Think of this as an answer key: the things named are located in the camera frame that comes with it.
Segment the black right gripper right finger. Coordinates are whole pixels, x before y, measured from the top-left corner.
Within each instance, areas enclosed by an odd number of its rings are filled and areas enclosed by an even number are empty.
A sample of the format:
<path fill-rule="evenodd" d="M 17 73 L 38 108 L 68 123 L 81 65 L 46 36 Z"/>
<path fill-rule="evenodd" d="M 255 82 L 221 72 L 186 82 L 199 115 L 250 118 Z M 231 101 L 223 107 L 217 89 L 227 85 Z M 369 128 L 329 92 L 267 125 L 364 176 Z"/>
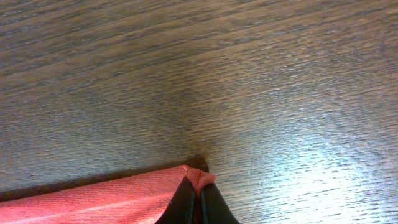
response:
<path fill-rule="evenodd" d="M 202 189 L 201 210 L 204 224 L 239 224 L 215 184 Z"/>

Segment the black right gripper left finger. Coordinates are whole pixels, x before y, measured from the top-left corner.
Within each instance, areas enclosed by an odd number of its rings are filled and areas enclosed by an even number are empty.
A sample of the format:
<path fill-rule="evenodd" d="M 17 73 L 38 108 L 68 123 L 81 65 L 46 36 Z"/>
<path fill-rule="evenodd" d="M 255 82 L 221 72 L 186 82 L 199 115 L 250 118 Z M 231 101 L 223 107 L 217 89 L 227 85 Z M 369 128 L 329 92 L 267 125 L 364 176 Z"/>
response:
<path fill-rule="evenodd" d="M 155 224 L 193 224 L 196 193 L 184 177 L 167 208 Z"/>

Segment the orange-red t-shirt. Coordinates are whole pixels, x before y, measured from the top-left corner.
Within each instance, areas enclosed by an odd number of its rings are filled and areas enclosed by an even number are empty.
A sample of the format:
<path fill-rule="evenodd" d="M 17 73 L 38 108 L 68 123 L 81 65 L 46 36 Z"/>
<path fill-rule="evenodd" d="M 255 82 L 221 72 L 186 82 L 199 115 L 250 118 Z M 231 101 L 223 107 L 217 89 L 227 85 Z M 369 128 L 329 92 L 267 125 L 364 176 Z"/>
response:
<path fill-rule="evenodd" d="M 1 223 L 155 223 L 183 179 L 199 194 L 214 174 L 186 165 L 1 203 Z"/>

